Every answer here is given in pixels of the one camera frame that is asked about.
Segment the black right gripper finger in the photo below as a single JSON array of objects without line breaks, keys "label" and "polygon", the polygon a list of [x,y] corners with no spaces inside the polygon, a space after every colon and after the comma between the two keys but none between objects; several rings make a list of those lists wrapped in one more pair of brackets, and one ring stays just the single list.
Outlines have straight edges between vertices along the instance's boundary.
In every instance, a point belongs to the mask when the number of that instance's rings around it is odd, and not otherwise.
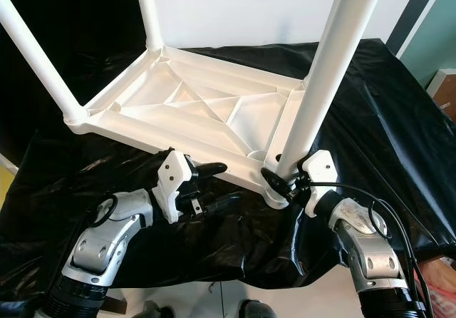
[{"label": "black right gripper finger", "polygon": [[283,178],[279,177],[275,172],[269,168],[260,169],[261,176],[270,190],[273,190],[278,195],[289,195],[292,192],[290,183]]}]

